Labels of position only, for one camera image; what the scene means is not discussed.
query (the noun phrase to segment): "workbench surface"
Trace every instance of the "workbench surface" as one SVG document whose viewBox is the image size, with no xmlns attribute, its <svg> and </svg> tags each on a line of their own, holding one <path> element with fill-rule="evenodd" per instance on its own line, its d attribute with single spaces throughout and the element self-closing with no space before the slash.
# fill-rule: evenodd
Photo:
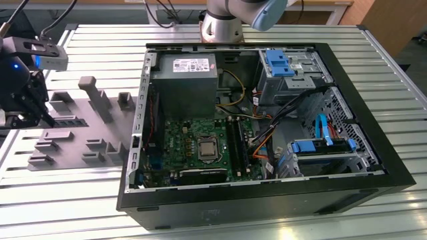
<svg viewBox="0 0 427 240">
<path fill-rule="evenodd" d="M 242 27 L 246 42 L 328 43 L 380 127 L 413 175 L 416 185 L 349 211 L 281 220 L 148 232 L 116 211 L 120 167 L 26 170 L 41 130 L 11 130 L 0 149 L 0 239 L 374 239 L 427 238 L 427 101 L 396 63 L 354 26 Z M 78 90 L 80 76 L 94 76 L 108 96 L 137 95 L 145 43 L 198 42 L 198 26 L 80 25 L 60 40 L 68 71 L 46 73 L 49 90 Z"/>
</svg>

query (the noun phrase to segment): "power cable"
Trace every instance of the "power cable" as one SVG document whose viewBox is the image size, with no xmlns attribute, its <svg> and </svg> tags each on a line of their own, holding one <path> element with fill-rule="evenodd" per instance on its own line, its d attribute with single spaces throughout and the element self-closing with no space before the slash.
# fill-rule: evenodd
<svg viewBox="0 0 427 240">
<path fill-rule="evenodd" d="M 54 20 L 54 22 L 45 27 L 45 29 L 41 30 L 40 32 L 40 37 L 45 37 L 46 33 L 57 26 L 57 24 L 62 21 L 62 19 L 66 17 L 66 15 L 69 14 L 69 12 L 72 11 L 74 5 L 77 3 L 77 0 L 72 0 L 68 8 L 65 9 L 65 11 L 61 13 L 61 15 L 58 16 L 58 18 Z"/>
</svg>

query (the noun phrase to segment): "wire bundle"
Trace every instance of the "wire bundle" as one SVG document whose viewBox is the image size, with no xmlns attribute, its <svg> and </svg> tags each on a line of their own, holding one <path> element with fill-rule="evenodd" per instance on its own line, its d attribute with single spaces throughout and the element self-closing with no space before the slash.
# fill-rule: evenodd
<svg viewBox="0 0 427 240">
<path fill-rule="evenodd" d="M 265 158 L 265 156 L 257 155 L 257 152 L 272 137 L 276 126 L 280 123 L 280 119 L 296 110 L 298 103 L 304 100 L 305 97 L 308 97 L 310 94 L 325 92 L 328 88 L 329 86 L 326 85 L 314 89 L 305 90 L 290 101 L 288 101 L 286 104 L 282 105 L 282 107 L 278 109 L 272 119 L 269 120 L 268 128 L 250 140 L 252 143 L 256 143 L 265 136 L 261 143 L 257 145 L 256 150 L 253 151 L 253 158 Z"/>
</svg>

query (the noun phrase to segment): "red wire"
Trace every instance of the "red wire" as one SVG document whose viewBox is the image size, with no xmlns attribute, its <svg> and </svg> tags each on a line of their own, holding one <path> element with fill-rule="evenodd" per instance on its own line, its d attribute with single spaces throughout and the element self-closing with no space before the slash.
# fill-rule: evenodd
<svg viewBox="0 0 427 240">
<path fill-rule="evenodd" d="M 149 97 L 149 122 L 150 122 L 150 131 L 149 136 L 145 142 L 144 149 L 146 149 L 148 143 L 152 139 L 153 132 L 154 132 L 154 117 L 153 117 L 153 96 Z"/>
</svg>

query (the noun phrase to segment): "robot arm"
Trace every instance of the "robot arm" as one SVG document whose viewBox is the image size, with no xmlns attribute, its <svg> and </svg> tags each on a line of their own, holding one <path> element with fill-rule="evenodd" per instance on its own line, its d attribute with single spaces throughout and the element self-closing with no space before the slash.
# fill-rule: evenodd
<svg viewBox="0 0 427 240">
<path fill-rule="evenodd" d="M 286 0 L 208 0 L 201 25 L 205 42 L 236 43 L 242 40 L 241 22 L 266 31 L 281 17 Z"/>
</svg>

